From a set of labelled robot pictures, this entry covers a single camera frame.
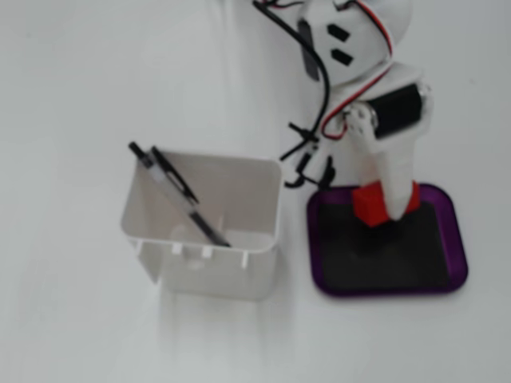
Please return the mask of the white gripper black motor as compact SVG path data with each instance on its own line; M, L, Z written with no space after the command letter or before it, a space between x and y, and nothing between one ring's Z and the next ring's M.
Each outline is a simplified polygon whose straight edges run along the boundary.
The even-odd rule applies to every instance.
M423 71L399 62L382 64L343 86L332 101L332 119L348 128L355 147L359 184L381 181L392 220L404 216L413 192L416 138L411 134L428 129L433 108ZM383 141L376 159L375 141Z

